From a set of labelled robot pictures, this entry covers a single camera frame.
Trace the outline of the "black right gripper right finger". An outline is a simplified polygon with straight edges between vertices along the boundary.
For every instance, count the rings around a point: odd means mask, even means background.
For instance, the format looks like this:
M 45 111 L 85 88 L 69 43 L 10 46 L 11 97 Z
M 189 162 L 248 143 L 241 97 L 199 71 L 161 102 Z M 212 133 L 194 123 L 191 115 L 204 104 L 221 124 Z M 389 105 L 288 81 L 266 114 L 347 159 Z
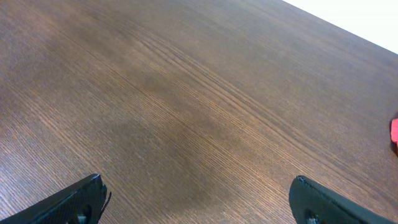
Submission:
M 302 224 L 394 223 L 304 175 L 292 181 L 289 205 L 295 221 Z

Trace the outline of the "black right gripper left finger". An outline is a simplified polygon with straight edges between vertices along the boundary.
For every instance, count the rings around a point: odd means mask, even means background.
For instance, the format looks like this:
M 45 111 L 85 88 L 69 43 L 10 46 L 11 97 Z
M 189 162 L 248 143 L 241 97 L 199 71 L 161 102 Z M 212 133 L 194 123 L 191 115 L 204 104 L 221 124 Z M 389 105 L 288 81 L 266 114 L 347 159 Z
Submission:
M 1 224 L 97 224 L 111 198 L 99 174 L 91 174 Z

